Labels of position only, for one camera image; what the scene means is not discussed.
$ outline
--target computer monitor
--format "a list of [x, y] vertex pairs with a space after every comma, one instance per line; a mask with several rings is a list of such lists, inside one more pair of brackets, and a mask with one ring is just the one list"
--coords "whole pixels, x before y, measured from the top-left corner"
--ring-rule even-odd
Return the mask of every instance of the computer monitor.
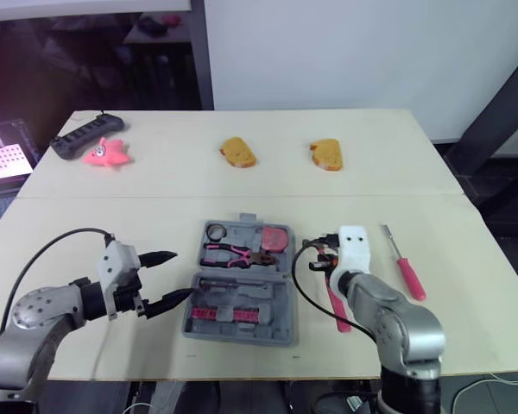
[[0, 122], [0, 194], [18, 191], [38, 159], [24, 121]]

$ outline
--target screwdriver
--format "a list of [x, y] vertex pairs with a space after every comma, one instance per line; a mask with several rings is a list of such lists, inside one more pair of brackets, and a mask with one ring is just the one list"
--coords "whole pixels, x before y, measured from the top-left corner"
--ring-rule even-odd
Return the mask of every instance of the screwdriver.
[[414, 269], [408, 262], [408, 259], [406, 257], [401, 256], [401, 252], [395, 244], [394, 235], [392, 235], [391, 231], [389, 231], [388, 225], [383, 224], [382, 226], [383, 229], [386, 231], [386, 235], [391, 240], [391, 244], [394, 246], [395, 252], [399, 256], [399, 259], [397, 260], [397, 266], [399, 266], [399, 268], [401, 269], [401, 275], [405, 279], [405, 283], [407, 284], [408, 290], [411, 292], [411, 295], [413, 295], [413, 298], [415, 298], [416, 300], [426, 299], [426, 292], [424, 292], [422, 284], [418, 280], [418, 277], [416, 276]]

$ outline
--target gray plastic tool case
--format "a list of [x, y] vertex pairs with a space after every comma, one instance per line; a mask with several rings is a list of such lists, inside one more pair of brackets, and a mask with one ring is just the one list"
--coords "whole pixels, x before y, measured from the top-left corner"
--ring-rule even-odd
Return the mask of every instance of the gray plastic tool case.
[[[205, 249], [212, 243], [207, 236], [211, 224], [221, 224], [226, 236], [218, 243], [261, 251], [263, 227], [284, 229], [288, 243], [281, 253], [271, 253], [278, 263], [269, 266], [201, 267], [194, 275], [192, 287], [196, 292], [187, 300], [182, 332], [185, 336], [212, 341], [243, 342], [257, 345], [287, 347], [294, 343], [295, 289], [290, 277], [295, 252], [295, 236], [288, 226], [266, 224], [255, 214], [241, 214], [239, 222], [210, 221], [205, 224], [198, 264], [201, 259], [228, 261], [237, 255], [225, 250]], [[215, 319], [193, 317], [193, 309], [213, 310]], [[258, 312], [258, 321], [235, 322], [234, 311]]]

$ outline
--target toast slice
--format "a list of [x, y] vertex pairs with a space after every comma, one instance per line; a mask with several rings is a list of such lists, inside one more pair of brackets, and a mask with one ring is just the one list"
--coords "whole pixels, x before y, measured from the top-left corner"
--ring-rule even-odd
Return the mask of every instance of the toast slice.
[[339, 171], [344, 166], [338, 140], [326, 139], [311, 144], [314, 163], [328, 171]]
[[238, 168], [254, 166], [257, 162], [257, 158], [251, 152], [250, 147], [239, 136], [226, 140], [221, 147], [221, 154], [232, 166]]

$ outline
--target pink-handled pliers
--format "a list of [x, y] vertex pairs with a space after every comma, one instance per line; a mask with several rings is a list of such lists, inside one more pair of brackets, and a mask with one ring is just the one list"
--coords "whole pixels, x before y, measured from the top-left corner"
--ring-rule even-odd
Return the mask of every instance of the pink-handled pliers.
[[206, 243], [204, 244], [205, 250], [226, 250], [238, 254], [239, 257], [229, 261], [216, 261], [213, 259], [202, 259], [199, 264], [207, 267], [240, 267], [247, 269], [251, 265], [270, 266], [277, 263], [277, 259], [270, 254], [265, 253], [251, 253], [250, 248], [241, 246], [232, 246], [226, 243]]

